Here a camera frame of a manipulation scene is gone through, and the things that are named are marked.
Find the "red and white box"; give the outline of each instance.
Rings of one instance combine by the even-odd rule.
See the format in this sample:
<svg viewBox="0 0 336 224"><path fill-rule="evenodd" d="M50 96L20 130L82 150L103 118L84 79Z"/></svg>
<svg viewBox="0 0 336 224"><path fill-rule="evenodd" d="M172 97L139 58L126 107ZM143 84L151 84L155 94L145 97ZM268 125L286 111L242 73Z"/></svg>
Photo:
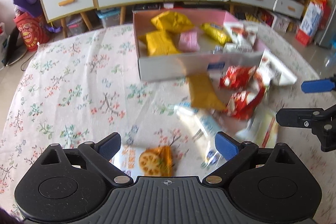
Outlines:
<svg viewBox="0 0 336 224"><path fill-rule="evenodd" d="M322 8L310 2L295 39L304 46L310 44L319 27L322 17Z"/></svg>

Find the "cracker package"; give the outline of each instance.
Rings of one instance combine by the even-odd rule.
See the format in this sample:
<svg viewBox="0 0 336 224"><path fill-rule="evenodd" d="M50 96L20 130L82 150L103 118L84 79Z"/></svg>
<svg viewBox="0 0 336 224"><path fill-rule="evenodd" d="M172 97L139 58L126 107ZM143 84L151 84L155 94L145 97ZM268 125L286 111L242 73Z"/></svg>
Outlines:
<svg viewBox="0 0 336 224"><path fill-rule="evenodd" d="M148 56L179 54L170 35L166 31L149 32L139 39L147 45Z"/></svg>
<svg viewBox="0 0 336 224"><path fill-rule="evenodd" d="M194 28L194 25L186 15L172 11L161 13L152 18L151 22L158 30L172 33L187 32Z"/></svg>
<svg viewBox="0 0 336 224"><path fill-rule="evenodd" d="M187 78L189 82L191 107L215 110L226 109L223 102L218 99L207 73L190 75Z"/></svg>
<svg viewBox="0 0 336 224"><path fill-rule="evenodd" d="M231 37L225 31L222 26L214 23L204 23L201 25L201 29L212 39L216 40L220 44L231 42Z"/></svg>
<svg viewBox="0 0 336 224"><path fill-rule="evenodd" d="M173 160L170 146L144 149L122 145L110 162L134 181L138 176L172 176Z"/></svg>

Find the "blue gripper pad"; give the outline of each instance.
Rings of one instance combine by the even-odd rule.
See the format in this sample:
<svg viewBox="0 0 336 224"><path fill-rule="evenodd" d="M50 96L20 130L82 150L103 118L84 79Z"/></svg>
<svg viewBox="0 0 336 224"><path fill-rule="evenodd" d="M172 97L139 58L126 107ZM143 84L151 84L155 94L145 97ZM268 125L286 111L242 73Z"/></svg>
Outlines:
<svg viewBox="0 0 336 224"><path fill-rule="evenodd" d="M105 139L101 140L99 143L96 143L97 152L106 160L110 160L114 155L120 150L121 147L121 137L119 134L116 134L112 138L107 136Z"/></svg>
<svg viewBox="0 0 336 224"><path fill-rule="evenodd" d="M306 81L301 85L304 93L330 92L335 88L335 83L330 79Z"/></svg>
<svg viewBox="0 0 336 224"><path fill-rule="evenodd" d="M94 213L68 224L262 224L240 212L224 191L202 185L197 177L138 177L114 189ZM314 224L306 219L297 224ZM36 224L30 220L24 224Z"/></svg>
<svg viewBox="0 0 336 224"><path fill-rule="evenodd" d="M239 153L238 146L232 143L229 138L225 138L218 133L215 136L216 149L226 160L232 159Z"/></svg>

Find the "plastic storage box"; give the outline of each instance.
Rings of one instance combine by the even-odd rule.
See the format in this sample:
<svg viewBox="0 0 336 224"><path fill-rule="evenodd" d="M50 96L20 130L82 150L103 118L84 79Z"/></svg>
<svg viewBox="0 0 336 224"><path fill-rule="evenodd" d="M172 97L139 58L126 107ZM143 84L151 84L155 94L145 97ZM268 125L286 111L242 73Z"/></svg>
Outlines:
<svg viewBox="0 0 336 224"><path fill-rule="evenodd" d="M96 11L96 14L100 18L103 28L119 25L120 23L120 8Z"/></svg>
<svg viewBox="0 0 336 224"><path fill-rule="evenodd" d="M67 26L72 35L79 35L87 31L86 24L81 15L69 17L67 20Z"/></svg>

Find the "yellow snack bag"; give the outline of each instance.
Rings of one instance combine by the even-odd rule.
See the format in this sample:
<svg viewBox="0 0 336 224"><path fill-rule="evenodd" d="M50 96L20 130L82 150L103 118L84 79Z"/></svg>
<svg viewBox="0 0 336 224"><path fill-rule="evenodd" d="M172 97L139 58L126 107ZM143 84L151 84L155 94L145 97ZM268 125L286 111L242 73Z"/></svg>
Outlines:
<svg viewBox="0 0 336 224"><path fill-rule="evenodd" d="M221 44L231 42L231 37L226 33L224 27L216 25L214 23L204 23L201 25L201 29L211 38L215 39Z"/></svg>
<svg viewBox="0 0 336 224"><path fill-rule="evenodd" d="M226 110L226 106L218 99L207 73L190 75L187 78L189 82L191 107Z"/></svg>
<svg viewBox="0 0 336 224"><path fill-rule="evenodd" d="M166 31L154 31L140 36L139 39L147 45L148 56L181 53L177 50L173 40Z"/></svg>
<svg viewBox="0 0 336 224"><path fill-rule="evenodd" d="M145 176L171 177L173 159L170 146L146 149L139 157L139 166Z"/></svg>
<svg viewBox="0 0 336 224"><path fill-rule="evenodd" d="M151 22L158 30L166 30L172 33L187 32L194 28L187 16L172 11L164 12L152 18Z"/></svg>

